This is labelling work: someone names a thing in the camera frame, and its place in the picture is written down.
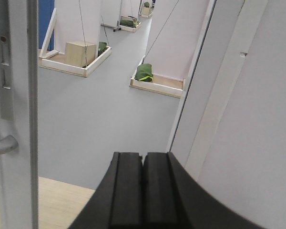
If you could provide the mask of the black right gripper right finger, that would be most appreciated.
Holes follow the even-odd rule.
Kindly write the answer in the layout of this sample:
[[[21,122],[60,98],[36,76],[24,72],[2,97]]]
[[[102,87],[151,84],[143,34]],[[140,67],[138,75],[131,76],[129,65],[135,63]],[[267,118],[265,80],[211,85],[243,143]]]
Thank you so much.
[[[147,154],[144,162],[147,229],[258,229],[205,191],[173,153]]]

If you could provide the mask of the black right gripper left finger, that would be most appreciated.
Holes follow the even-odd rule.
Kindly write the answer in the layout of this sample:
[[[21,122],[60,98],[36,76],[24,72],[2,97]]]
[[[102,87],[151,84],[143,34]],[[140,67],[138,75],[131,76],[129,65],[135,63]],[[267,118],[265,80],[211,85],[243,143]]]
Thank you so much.
[[[142,168],[138,153],[115,152],[101,183],[69,227],[142,228]]]

